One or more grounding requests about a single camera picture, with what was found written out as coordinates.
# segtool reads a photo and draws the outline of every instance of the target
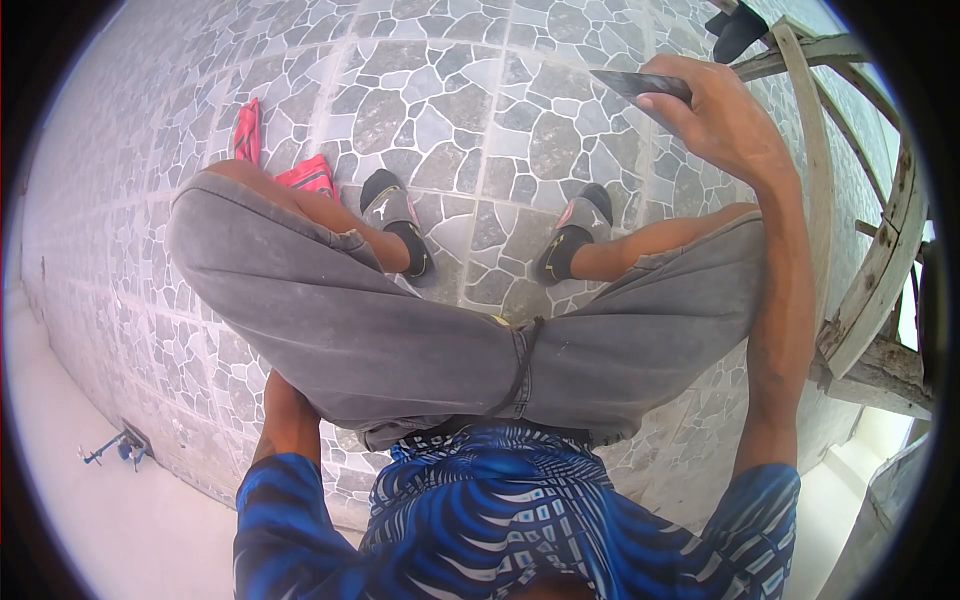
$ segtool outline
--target finger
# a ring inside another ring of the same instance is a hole
[[[636,97],[636,105],[644,111],[653,111],[669,125],[667,129],[673,130],[680,138],[686,142],[698,134],[700,130],[700,121],[696,114],[686,105],[686,103],[670,94],[659,94],[649,92],[640,94]]]
[[[684,79],[684,75],[689,73],[698,62],[700,61],[674,54],[658,54],[643,63],[643,66],[640,67],[640,73],[669,75]]]

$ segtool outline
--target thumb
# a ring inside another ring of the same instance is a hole
[[[636,97],[636,105],[684,141],[694,136],[700,128],[697,115],[676,96],[647,92]]]

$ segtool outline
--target shirt sleeve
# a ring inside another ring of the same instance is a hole
[[[746,586],[759,586],[767,598],[782,594],[790,574],[799,494],[796,469],[750,468],[731,482],[701,536],[739,569]]]
[[[320,470],[297,454],[258,461],[237,491],[236,598],[309,595],[356,557],[333,529]]]

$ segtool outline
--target leg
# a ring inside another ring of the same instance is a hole
[[[356,229],[370,244],[373,254],[386,273],[401,273],[410,266],[410,254],[398,236],[370,227],[329,196],[280,185],[246,160],[221,160],[204,170],[243,183],[277,206],[334,233],[347,233]]]
[[[500,402],[519,333],[402,290],[380,267],[391,234],[374,255],[345,209],[277,188],[245,166],[203,171],[175,199],[166,243],[186,282],[324,419],[379,450]]]
[[[576,214],[561,224],[596,222]],[[583,245],[571,274],[613,283],[584,308],[546,322],[523,417],[589,429],[597,444],[632,437],[644,414],[676,398],[747,336],[764,249],[752,204]]]
[[[641,256],[662,254],[692,244],[753,210],[757,210],[756,204],[730,204],[703,217],[657,221],[612,242],[586,244],[573,255],[570,272],[576,279],[617,281]]]

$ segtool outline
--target drawstring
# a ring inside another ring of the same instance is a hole
[[[537,344],[537,338],[540,336],[540,330],[543,328],[543,323],[543,317],[534,317],[534,328],[530,332],[530,344],[527,347],[526,354],[523,355],[523,360],[520,361],[519,369],[516,370],[516,375],[514,376],[514,385],[510,386],[510,392],[507,392],[507,395],[500,400],[499,404],[484,413],[484,417],[492,417],[493,415],[496,415],[514,401],[516,393],[520,391],[520,386],[523,385],[524,377],[527,376],[527,368],[530,367],[530,359],[534,355],[534,346]]]

